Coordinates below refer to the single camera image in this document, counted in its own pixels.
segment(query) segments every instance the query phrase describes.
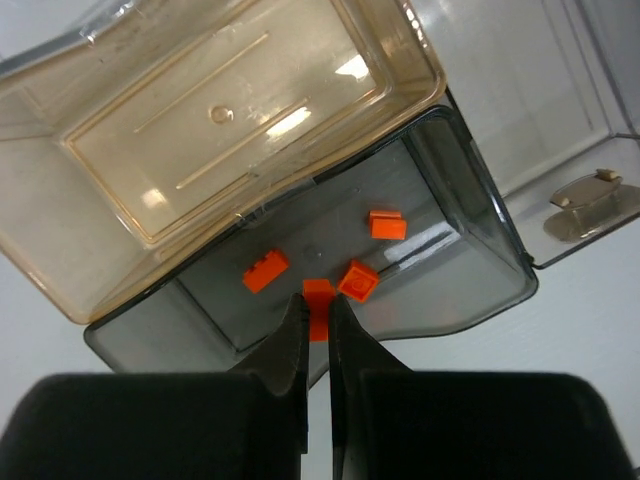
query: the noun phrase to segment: orange block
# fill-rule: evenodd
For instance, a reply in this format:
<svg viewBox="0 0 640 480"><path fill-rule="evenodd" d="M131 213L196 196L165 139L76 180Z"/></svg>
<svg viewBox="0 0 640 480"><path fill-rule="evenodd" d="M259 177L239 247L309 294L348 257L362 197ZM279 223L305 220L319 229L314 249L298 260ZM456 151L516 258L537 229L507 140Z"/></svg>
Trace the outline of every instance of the orange block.
<svg viewBox="0 0 640 480"><path fill-rule="evenodd" d="M404 240L407 237L407 221L400 212L372 210L369 212L371 238Z"/></svg>
<svg viewBox="0 0 640 480"><path fill-rule="evenodd" d="M262 260L244 272L242 282L253 293L258 293L287 268L289 268L289 260L284 256L284 253L278 249L271 250Z"/></svg>
<svg viewBox="0 0 640 480"><path fill-rule="evenodd" d="M349 270L338 284L338 290L348 297L364 302L379 282L380 278L375 270L357 260L351 260Z"/></svg>
<svg viewBox="0 0 640 480"><path fill-rule="evenodd" d="M336 290L325 278L304 280L302 295L311 311L309 340L326 342L329 339L329 305L336 298Z"/></svg>

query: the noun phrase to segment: plastic container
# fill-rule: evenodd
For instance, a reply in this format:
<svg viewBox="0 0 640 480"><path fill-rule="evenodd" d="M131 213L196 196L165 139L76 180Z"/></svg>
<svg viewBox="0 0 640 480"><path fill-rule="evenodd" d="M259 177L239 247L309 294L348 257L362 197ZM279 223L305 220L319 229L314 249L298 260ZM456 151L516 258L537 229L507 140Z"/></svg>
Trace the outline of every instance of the plastic container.
<svg viewBox="0 0 640 480"><path fill-rule="evenodd" d="M224 370L277 328L303 280L335 286L352 259L380 279L352 305L381 340L454 333L535 292L529 257L453 110L434 107L313 180L211 242L166 287L91 325L89 346L117 371ZM402 212L406 239L371 238L370 210ZM243 274L272 249L289 268L252 293ZM310 358L314 381L326 344L313 343Z"/></svg>
<svg viewBox="0 0 640 480"><path fill-rule="evenodd" d="M0 63L0 246L91 323L444 90L407 2L102 7Z"/></svg>

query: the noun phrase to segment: brown latch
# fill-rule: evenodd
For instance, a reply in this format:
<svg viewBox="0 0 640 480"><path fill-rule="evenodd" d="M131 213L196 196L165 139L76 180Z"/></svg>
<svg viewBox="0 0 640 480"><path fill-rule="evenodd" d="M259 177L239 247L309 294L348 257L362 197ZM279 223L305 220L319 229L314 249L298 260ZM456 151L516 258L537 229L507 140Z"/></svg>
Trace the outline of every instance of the brown latch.
<svg viewBox="0 0 640 480"><path fill-rule="evenodd" d="M595 175L574 180L551 195L560 207L544 223L545 231L567 243L584 240L640 214L640 188L623 185L615 170L598 169Z"/></svg>

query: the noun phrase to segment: orange lego brick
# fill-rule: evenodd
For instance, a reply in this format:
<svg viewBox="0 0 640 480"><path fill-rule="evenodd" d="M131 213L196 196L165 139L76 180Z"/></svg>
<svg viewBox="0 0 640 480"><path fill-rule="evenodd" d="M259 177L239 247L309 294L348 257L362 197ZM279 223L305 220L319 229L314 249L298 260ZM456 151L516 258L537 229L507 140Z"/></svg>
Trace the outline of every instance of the orange lego brick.
<svg viewBox="0 0 640 480"><path fill-rule="evenodd" d="M364 302L379 282L380 278L375 270L357 260L351 260L349 270L338 284L338 290L348 297Z"/></svg>
<svg viewBox="0 0 640 480"><path fill-rule="evenodd" d="M244 272L242 282L253 293L258 293L287 268L289 268L287 257L280 250L274 249Z"/></svg>
<svg viewBox="0 0 640 480"><path fill-rule="evenodd" d="M380 240L404 240L407 237L407 221L400 212L372 210L369 212L371 238Z"/></svg>
<svg viewBox="0 0 640 480"><path fill-rule="evenodd" d="M309 340L326 342L329 339L329 305L336 297L336 290L329 280L304 280L302 282L304 296L311 317L309 318Z"/></svg>

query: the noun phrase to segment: amber plastic container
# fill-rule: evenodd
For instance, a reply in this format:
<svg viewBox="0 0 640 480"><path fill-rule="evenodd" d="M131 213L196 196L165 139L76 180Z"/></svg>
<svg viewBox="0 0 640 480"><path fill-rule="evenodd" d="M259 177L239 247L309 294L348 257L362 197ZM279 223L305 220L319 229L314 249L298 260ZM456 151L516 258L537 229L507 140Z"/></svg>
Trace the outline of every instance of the amber plastic container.
<svg viewBox="0 0 640 480"><path fill-rule="evenodd" d="M0 63L0 246L91 323L445 83L405 1L118 3Z"/></svg>

